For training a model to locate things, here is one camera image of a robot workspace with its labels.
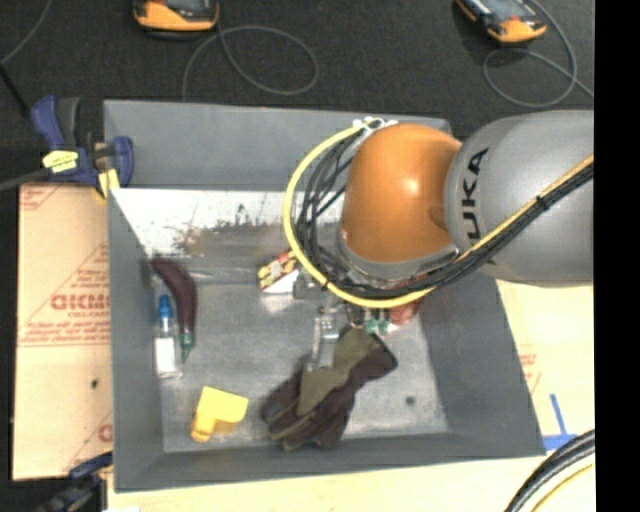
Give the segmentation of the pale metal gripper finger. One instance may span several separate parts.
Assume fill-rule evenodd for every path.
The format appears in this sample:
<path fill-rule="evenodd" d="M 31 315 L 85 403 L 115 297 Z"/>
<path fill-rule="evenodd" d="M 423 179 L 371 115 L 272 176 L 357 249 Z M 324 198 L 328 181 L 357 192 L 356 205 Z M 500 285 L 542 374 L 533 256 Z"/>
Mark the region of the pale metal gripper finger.
<path fill-rule="evenodd" d="M 317 370 L 325 365 L 325 320 L 321 317 L 314 319 L 312 349 L 309 356 L 309 369 Z"/>
<path fill-rule="evenodd" d="M 341 338 L 344 325 L 338 320 L 331 320 L 325 327 L 325 365 L 334 365 L 335 351 Z"/>

